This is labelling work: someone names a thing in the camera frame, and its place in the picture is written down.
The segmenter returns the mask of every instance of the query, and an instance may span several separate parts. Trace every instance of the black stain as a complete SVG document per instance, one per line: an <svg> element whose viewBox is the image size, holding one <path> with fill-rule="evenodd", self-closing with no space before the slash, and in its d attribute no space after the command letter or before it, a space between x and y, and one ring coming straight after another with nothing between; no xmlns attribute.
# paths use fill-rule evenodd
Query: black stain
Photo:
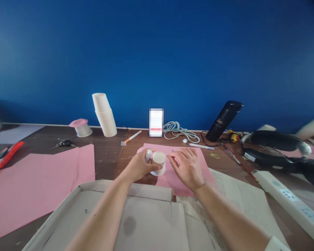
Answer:
<svg viewBox="0 0 314 251"><path fill-rule="evenodd" d="M125 235L131 235L136 228L136 220L133 217L129 216L123 223L123 227Z"/></svg>

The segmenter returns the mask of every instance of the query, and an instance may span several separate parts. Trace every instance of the pink paper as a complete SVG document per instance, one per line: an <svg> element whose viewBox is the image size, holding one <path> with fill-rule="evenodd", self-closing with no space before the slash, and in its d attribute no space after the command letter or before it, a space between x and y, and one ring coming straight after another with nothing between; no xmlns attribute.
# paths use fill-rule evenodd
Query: pink paper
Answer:
<svg viewBox="0 0 314 251"><path fill-rule="evenodd" d="M0 237L59 206L71 192L79 151L30 154L0 170Z"/></svg>
<svg viewBox="0 0 314 251"><path fill-rule="evenodd" d="M314 159L314 146L310 145L311 149L312 149L312 153L311 155L308 157L309 159ZM291 157L297 157L297 158L301 158L301 154L300 154L300 151L297 149L295 151L292 151L292 152L287 152L287 151L280 151L278 150L279 152L281 152L282 154L284 154L285 156L291 158Z"/></svg>
<svg viewBox="0 0 314 251"><path fill-rule="evenodd" d="M157 151L161 151L165 153L166 155L169 155L170 153L172 153L172 150L176 151L180 147L144 143L143 147L138 149L137 152L140 152L145 148L154 148ZM200 159L202 176L206 179L207 182L210 182L214 186L216 186L215 179L213 178L212 174L210 173L208 169L207 163L205 161L205 157L203 156L201 149L200 148L195 148L195 149ZM194 197L194 194L191 192L191 190L189 190L178 178L168 158L166 159L166 162L165 162L165 173L162 176L158 177L156 186L173 188L174 190L173 195L176 195L176 196Z"/></svg>
<svg viewBox="0 0 314 251"><path fill-rule="evenodd" d="M78 185L95 181L95 167L94 167L94 145L90 144L80 148L78 158L78 168L75 180L72 184L72 190Z"/></svg>

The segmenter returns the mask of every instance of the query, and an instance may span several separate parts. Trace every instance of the yellow tool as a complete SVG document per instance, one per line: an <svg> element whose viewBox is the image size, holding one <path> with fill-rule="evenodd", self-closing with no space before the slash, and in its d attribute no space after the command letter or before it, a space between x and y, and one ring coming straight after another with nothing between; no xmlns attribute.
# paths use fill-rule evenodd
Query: yellow tool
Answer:
<svg viewBox="0 0 314 251"><path fill-rule="evenodd" d="M228 130L228 134L231 134L230 140L235 143L238 140L241 140L241 135L238 132L234 132L233 130Z"/></svg>

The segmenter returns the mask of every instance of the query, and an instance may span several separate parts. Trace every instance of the car key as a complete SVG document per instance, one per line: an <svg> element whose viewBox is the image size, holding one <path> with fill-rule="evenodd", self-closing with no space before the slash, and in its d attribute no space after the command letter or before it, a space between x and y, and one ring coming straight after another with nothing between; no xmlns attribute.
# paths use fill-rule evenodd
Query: car key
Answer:
<svg viewBox="0 0 314 251"><path fill-rule="evenodd" d="M65 140L65 141L63 141L61 145L62 145L62 146L76 147L76 146L72 143L72 141L70 141L70 140Z"/></svg>
<svg viewBox="0 0 314 251"><path fill-rule="evenodd" d="M57 148L57 147L60 147L62 144L63 144L62 141L59 142L59 143L58 143L57 145L55 145L53 148L49 149L49 151L51 151L51 150L53 150L53 149L55 149L55 148Z"/></svg>

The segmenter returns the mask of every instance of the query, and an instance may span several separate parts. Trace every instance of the forearm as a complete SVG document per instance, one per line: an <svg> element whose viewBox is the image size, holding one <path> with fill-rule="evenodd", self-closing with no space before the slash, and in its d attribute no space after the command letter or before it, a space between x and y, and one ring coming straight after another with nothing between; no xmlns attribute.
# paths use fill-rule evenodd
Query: forearm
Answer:
<svg viewBox="0 0 314 251"><path fill-rule="evenodd" d="M121 175L112 182L66 251L114 249L130 185Z"/></svg>
<svg viewBox="0 0 314 251"><path fill-rule="evenodd" d="M231 250L265 250L270 236L219 191L205 184L193 193Z"/></svg>

